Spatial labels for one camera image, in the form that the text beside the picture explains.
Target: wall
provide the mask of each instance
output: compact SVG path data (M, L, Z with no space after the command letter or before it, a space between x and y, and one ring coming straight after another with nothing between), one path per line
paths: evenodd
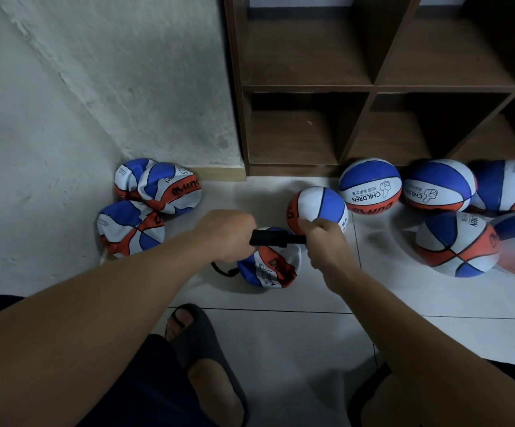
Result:
M242 165L217 0L0 0L128 157Z
M421 5L463 4L465 0L421 0ZM249 0L251 7L350 6L353 0Z
M99 260L94 220L122 155L0 9L0 293Z

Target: black shorts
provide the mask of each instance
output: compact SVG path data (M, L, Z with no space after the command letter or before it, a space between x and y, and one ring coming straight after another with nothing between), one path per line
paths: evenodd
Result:
M0 295L0 311L22 300ZM125 371L78 426L217 427L200 409L175 351L151 334Z

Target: floor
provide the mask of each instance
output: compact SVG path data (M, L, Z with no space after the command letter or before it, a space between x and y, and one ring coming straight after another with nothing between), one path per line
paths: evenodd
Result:
M259 177L206 182L190 214L166 224L167 236L190 229L213 208L252 213L259 227L285 223L294 193L328 186L321 178ZM471 280L423 265L410 247L424 215L396 204L379 216L353 215L346 237L361 268L438 328L482 357L515 363L515 276L494 269ZM343 425L346 402L382 357L344 302L328 291L304 252L287 289L261 290L210 266L194 276L171 307L193 302L210 316L220 344L247 393L250 426ZM223 269L234 264L222 264ZM155 332L164 332L165 313Z

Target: wooden baseboard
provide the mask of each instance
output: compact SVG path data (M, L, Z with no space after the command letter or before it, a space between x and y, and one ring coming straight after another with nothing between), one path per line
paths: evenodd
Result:
M246 169L240 167L189 167L202 181L246 181Z

